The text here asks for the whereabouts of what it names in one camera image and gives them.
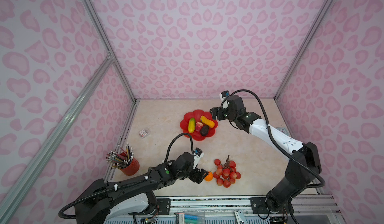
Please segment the small fake orange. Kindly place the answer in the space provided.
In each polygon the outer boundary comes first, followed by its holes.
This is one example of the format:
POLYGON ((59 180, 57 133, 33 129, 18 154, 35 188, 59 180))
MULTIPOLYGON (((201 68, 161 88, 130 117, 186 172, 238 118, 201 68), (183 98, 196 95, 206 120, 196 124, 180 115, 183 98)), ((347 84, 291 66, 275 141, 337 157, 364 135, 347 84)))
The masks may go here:
POLYGON ((209 172, 208 175, 205 177, 205 181, 210 182, 213 180, 213 178, 213 174, 209 172))

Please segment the yellow fake fruit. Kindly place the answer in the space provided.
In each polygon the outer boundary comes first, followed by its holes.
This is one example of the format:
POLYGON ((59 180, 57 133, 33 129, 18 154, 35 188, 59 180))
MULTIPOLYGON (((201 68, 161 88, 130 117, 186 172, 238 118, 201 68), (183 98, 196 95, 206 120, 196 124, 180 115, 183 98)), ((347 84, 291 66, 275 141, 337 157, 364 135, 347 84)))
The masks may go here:
POLYGON ((216 125, 214 121, 206 118, 205 116, 201 116, 201 123, 208 126, 210 129, 214 129, 216 125))

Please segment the red fake lychee bunch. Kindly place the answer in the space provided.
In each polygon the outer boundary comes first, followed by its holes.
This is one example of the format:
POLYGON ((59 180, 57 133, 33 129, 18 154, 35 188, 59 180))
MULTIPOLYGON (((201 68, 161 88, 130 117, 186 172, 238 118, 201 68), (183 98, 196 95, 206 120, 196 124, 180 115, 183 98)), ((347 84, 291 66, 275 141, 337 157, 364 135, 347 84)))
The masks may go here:
POLYGON ((215 159, 214 164, 216 170, 212 177, 216 180, 218 187, 229 188, 242 178, 242 174, 237 170, 237 163, 231 159, 230 155, 227 155, 223 162, 220 159, 215 159))

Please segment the dark brown fake fruit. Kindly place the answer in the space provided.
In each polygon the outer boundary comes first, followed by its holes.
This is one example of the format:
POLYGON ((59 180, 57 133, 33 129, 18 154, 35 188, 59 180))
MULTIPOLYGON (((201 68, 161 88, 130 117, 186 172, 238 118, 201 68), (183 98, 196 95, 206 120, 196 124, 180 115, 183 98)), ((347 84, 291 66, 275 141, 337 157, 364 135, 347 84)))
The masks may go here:
POLYGON ((208 135, 209 131, 210 131, 210 127, 207 126, 207 125, 205 125, 205 126, 203 126, 203 127, 201 128, 201 130, 200 130, 200 135, 201 135, 202 137, 206 137, 206 136, 208 135))

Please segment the fake red apple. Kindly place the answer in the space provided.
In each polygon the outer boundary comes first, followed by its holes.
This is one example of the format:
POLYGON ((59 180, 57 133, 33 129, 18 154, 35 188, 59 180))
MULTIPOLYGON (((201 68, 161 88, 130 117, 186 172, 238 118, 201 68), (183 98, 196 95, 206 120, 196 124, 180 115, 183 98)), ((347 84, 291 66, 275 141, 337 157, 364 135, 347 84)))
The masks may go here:
POLYGON ((196 132, 200 132, 203 127, 204 127, 203 123, 197 122, 196 125, 195 125, 195 131, 196 132))

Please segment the green yellow fake mango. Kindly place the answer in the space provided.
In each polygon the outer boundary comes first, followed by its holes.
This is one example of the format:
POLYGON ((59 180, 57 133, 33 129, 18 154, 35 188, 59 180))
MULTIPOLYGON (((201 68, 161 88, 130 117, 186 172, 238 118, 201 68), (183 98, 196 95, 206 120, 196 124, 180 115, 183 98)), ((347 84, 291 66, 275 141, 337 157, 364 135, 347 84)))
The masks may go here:
POLYGON ((192 134, 195 132, 195 129, 196 129, 196 120, 195 118, 190 118, 188 123, 188 132, 192 134))

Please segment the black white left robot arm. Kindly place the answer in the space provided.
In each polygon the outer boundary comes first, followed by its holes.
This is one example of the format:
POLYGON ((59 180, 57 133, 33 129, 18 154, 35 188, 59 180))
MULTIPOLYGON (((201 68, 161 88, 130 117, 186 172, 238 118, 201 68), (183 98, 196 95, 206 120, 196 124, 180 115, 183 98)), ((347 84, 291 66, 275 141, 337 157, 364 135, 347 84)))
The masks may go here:
POLYGON ((146 174, 120 182, 94 181, 75 201, 64 206, 58 216, 78 224, 103 224, 119 215, 153 215, 159 213, 156 190, 190 179, 200 184, 208 171, 197 165, 204 153, 196 148, 175 161, 150 167, 146 174))

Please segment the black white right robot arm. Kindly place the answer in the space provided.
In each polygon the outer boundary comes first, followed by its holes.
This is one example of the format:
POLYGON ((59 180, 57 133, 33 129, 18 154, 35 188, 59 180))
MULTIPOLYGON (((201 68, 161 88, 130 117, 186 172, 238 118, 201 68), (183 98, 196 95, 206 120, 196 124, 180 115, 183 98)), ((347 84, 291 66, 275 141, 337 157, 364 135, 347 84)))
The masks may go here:
POLYGON ((243 99, 238 92, 220 94, 221 105, 210 109, 214 120, 228 120, 235 127, 264 141, 280 152, 288 161, 284 177, 266 194, 261 205, 268 213, 276 214, 282 210, 292 210, 292 200, 306 189, 317 189, 325 186, 321 177, 322 166, 318 148, 308 142, 304 144, 274 128, 268 119, 266 110, 259 97, 262 115, 247 111, 243 99))

